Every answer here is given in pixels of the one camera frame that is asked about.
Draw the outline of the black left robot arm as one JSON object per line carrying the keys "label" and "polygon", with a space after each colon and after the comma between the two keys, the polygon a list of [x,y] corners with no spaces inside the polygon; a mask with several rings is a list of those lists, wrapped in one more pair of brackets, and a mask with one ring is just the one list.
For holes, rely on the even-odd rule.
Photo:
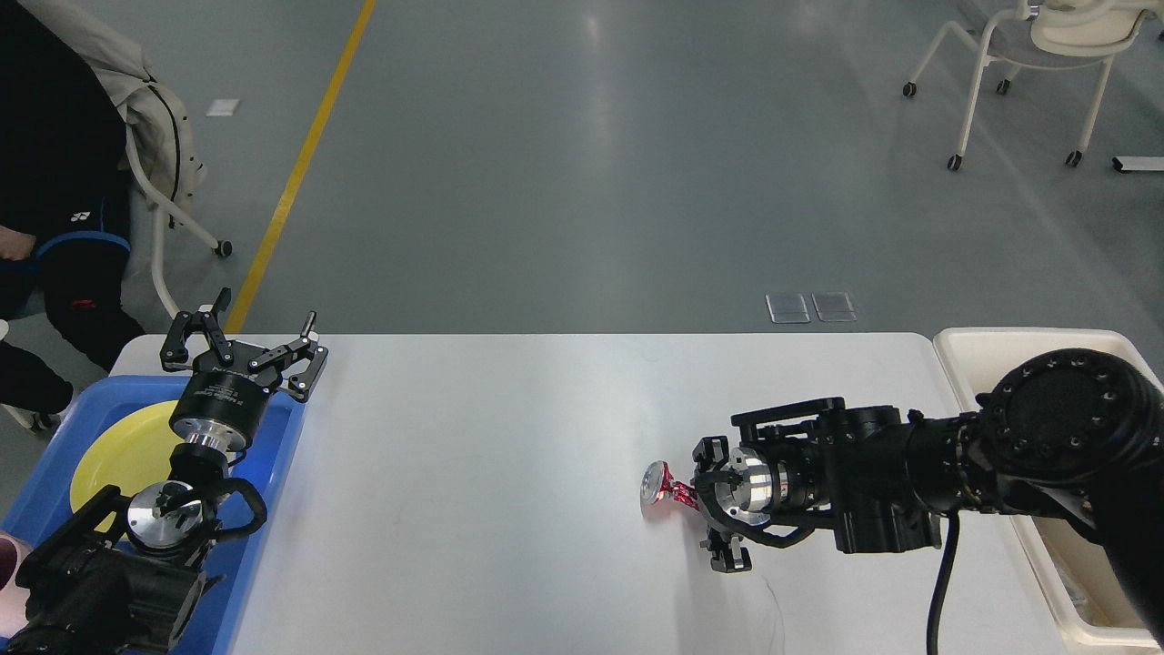
{"label": "black left robot arm", "polygon": [[213,549],[265,526],[267,499],[233,467],[278,391],[307,403],[328,351],[315,312],[279,347],[228,339],[229,302],[223,287],[207,309],[179,312],[159,348],[163,370],[190,372],[169,419],[178,443],[166,476],[135,494],[98,490],[14,569],[30,596],[8,654],[166,654],[217,584]]}

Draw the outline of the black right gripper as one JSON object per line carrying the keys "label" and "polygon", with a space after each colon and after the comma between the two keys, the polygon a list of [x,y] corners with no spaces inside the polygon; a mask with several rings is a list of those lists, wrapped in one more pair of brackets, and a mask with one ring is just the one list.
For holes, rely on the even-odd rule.
{"label": "black right gripper", "polygon": [[[693,450],[695,471],[691,482],[715,482],[714,499],[728,517],[753,528],[771,525],[773,474],[755,448],[734,447],[728,436],[702,437]],[[733,474],[739,480],[733,480]],[[752,570],[748,548],[736,532],[708,529],[701,548],[709,554],[715,572],[731,575]]]}

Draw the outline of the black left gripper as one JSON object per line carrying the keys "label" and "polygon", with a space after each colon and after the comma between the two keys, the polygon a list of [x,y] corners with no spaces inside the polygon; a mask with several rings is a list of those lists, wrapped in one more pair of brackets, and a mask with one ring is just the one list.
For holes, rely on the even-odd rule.
{"label": "black left gripper", "polygon": [[[275,391],[294,403],[308,401],[329,351],[319,343],[315,311],[307,312],[299,335],[283,346],[232,346],[220,325],[230,298],[232,289],[221,287],[210,309],[179,311],[159,348],[159,364],[166,372],[193,370],[169,419],[175,434],[217,450],[244,451]],[[187,341],[196,333],[210,351],[191,364]]]}

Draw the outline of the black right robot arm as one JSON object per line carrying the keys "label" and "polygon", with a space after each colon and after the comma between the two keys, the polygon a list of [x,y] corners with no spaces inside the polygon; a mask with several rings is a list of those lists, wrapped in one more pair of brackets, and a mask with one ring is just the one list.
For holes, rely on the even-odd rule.
{"label": "black right robot arm", "polygon": [[1161,641],[1161,389],[1113,354],[1063,348],[977,403],[952,418],[839,397],[734,415],[738,444],[703,437],[693,451],[711,567],[748,571],[748,540],[786,549],[819,529],[844,554],[943,548],[927,626],[936,652],[960,511],[1063,519],[1103,548]]}

